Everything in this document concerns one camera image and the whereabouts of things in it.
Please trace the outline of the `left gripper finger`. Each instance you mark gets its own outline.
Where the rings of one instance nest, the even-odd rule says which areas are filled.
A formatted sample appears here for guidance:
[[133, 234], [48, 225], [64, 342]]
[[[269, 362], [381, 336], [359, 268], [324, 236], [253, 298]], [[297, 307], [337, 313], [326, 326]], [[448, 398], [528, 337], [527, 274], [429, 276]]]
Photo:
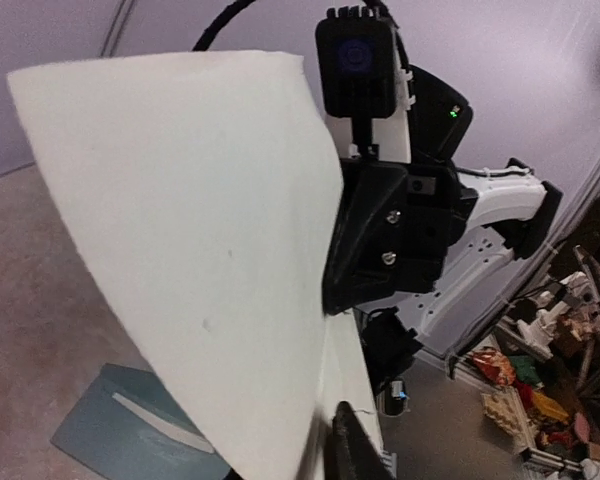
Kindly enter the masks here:
[[392, 479], [352, 406], [337, 405], [329, 433], [329, 478], [339, 480]]

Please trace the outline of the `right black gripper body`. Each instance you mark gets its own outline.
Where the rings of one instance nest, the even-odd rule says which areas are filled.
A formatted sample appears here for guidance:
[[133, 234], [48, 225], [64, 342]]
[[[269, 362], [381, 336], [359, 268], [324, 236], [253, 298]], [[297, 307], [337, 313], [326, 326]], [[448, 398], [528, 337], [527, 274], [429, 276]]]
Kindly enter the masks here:
[[442, 276], [449, 248], [467, 230], [478, 193], [462, 184], [451, 163], [412, 163], [401, 172], [405, 177], [387, 207], [399, 218], [387, 224], [380, 245], [396, 255], [387, 268], [393, 292], [429, 293]]

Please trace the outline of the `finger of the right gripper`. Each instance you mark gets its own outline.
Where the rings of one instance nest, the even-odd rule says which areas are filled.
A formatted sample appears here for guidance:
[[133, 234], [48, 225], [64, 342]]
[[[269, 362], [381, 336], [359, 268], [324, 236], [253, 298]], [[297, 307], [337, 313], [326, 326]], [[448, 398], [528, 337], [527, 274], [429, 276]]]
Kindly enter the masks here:
[[397, 253], [396, 226], [387, 215], [400, 210], [408, 166], [404, 163], [342, 158], [344, 186], [322, 279], [322, 308], [336, 315], [392, 296], [395, 266], [384, 253]]

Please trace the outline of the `white letter sheet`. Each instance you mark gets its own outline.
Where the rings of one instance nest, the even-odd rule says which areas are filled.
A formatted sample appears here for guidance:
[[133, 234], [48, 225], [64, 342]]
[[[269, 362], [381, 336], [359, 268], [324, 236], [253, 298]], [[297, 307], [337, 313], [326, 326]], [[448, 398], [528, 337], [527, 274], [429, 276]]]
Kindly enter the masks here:
[[321, 283], [343, 180], [300, 56], [167, 53], [7, 77], [111, 310], [245, 479], [320, 479], [337, 407], [383, 446], [356, 323]]
[[142, 421], [144, 421], [145, 423], [147, 423], [152, 428], [156, 429], [172, 441], [179, 442], [183, 445], [187, 445], [191, 448], [208, 454], [215, 453], [215, 449], [213, 448], [213, 446], [202, 436], [192, 433], [180, 426], [177, 426], [172, 422], [162, 419], [158, 415], [141, 407], [139, 404], [121, 395], [120, 393], [114, 393], [112, 395], [112, 398], [124, 408], [132, 412], [135, 416], [140, 418]]

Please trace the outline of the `teal blue envelope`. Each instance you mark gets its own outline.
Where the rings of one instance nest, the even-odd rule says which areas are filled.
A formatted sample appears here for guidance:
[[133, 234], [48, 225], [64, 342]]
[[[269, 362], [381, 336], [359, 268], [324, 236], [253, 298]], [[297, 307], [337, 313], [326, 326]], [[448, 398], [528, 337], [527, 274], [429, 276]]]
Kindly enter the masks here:
[[208, 454], [172, 441], [116, 402], [114, 393], [206, 439], [154, 373], [106, 364], [52, 445], [106, 479], [223, 479], [230, 472], [216, 450]]

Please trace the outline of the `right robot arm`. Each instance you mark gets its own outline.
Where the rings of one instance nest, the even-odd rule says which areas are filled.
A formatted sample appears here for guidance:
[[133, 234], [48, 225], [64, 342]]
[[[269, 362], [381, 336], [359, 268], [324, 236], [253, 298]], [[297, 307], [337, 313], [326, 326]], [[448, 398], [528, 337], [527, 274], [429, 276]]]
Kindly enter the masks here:
[[422, 68], [323, 67], [321, 83], [344, 180], [323, 308], [368, 311], [363, 350], [379, 383], [449, 324], [475, 285], [538, 250], [562, 194], [518, 160], [457, 167], [472, 107]]

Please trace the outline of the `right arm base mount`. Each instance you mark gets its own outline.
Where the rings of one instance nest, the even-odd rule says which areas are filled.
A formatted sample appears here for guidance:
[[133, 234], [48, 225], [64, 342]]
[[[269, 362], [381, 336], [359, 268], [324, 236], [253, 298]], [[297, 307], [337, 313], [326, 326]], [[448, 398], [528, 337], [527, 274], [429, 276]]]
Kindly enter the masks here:
[[397, 307], [373, 310], [361, 331], [362, 351], [370, 385], [382, 414], [400, 416], [409, 396], [401, 375], [423, 348], [415, 329], [406, 329]]

